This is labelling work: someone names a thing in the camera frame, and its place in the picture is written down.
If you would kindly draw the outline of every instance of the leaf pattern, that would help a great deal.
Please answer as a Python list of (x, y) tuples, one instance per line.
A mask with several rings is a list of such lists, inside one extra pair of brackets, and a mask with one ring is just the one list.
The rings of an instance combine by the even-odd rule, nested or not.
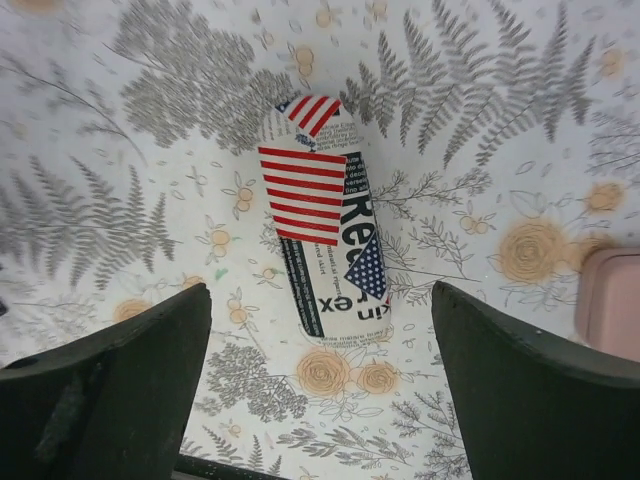
[(132, 1), (111, 48), (143, 67), (121, 94), (136, 130), (151, 133), (164, 148), (197, 127), (239, 155), (261, 140), (265, 112), (295, 96), (286, 74), (254, 73), (251, 45), (240, 35), (211, 30), (189, 1)]
[(113, 195), (114, 187), (79, 160), (73, 163), (88, 184), (90, 197), (64, 179), (49, 172), (37, 157), (30, 164), (41, 191), (18, 174), (13, 175), (21, 204), (0, 186), (4, 220), (0, 224), (1, 253), (11, 253), (24, 263), (28, 252), (32, 268), (45, 264), (49, 278), (73, 256), (70, 285), (75, 287), (95, 267), (95, 286), (104, 290), (113, 275), (136, 260), (144, 260), (153, 271), (153, 254), (160, 249), (173, 260), (175, 241), (165, 225), (164, 195), (151, 214), (145, 214), (144, 198), (136, 169), (129, 167), (131, 186), (128, 202)]
[(484, 166), (507, 140), (537, 125), (543, 126), (550, 142), (555, 141), (558, 123), (567, 109), (578, 125), (584, 124), (591, 104), (586, 96), (586, 77), (594, 40), (567, 66), (569, 31), (564, 3), (559, 4), (556, 28), (539, 55), (529, 39), (531, 29), (499, 0), (492, 0), (491, 6), (500, 28), (498, 53), (494, 55), (489, 54), (488, 43), (478, 41), (479, 30), (453, 13), (444, 0), (432, 2), (441, 52), (434, 50), (407, 11), (408, 67), (396, 61), (385, 32), (381, 32), (382, 76), (389, 77), (385, 72), (391, 71), (390, 59), (396, 62), (396, 76), (383, 84), (360, 62), (360, 83), (347, 78), (347, 90), (341, 92), (345, 107), (358, 113), (365, 124), (375, 118), (387, 136), (399, 106), (400, 140), (406, 146), (411, 128), (418, 125), (421, 154), (436, 135), (455, 122), (443, 155), (445, 169), (477, 135), (476, 162)]

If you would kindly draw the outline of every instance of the pink object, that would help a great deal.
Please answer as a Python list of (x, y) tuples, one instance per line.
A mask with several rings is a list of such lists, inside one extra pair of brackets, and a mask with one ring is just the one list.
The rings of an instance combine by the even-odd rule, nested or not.
[(575, 321), (591, 347), (640, 362), (640, 248), (602, 250), (587, 259)]

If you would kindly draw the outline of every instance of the table surface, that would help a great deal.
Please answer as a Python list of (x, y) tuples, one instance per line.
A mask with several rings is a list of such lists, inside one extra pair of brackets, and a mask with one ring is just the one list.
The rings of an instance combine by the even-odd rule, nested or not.
[[(584, 258), (637, 244), (634, 0), (0, 7), (0, 359), (206, 282), (183, 453), (470, 478), (433, 283), (575, 338)], [(341, 98), (363, 138), (393, 294), (366, 348), (298, 327), (255, 153), (265, 102), (293, 91)]]

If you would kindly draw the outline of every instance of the rose print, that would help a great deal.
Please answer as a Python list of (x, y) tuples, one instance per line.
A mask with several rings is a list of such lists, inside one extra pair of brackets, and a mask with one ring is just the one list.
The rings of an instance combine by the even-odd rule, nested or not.
[(142, 298), (132, 298), (118, 305), (113, 312), (113, 323), (124, 322), (149, 310), (153, 305)]
[(389, 392), (398, 381), (398, 371), (387, 362), (366, 365), (358, 372), (357, 384), (363, 390), (381, 394)]
[(349, 380), (349, 364), (337, 353), (315, 351), (300, 361), (297, 374), (304, 390), (330, 397), (344, 389)]
[(551, 222), (531, 220), (516, 226), (500, 244), (502, 273), (519, 282), (544, 281), (553, 273), (564, 243), (562, 231)]
[(589, 213), (606, 213), (616, 210), (624, 200), (624, 187), (611, 182), (595, 185), (585, 204)]

